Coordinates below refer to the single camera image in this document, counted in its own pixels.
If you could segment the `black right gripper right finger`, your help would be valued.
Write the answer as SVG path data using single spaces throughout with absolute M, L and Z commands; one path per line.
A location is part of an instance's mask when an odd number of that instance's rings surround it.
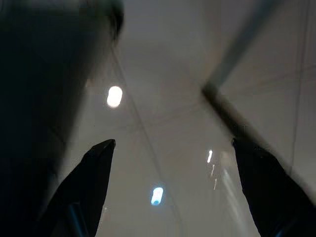
M 237 167 L 254 224 L 262 237 L 314 237 L 316 207 L 267 150 L 234 139 Z

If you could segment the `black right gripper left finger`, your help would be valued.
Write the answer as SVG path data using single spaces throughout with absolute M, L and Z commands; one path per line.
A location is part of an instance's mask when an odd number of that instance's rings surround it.
M 116 141 L 93 146 L 61 182 L 35 229 L 37 237 L 94 237 L 107 196 Z

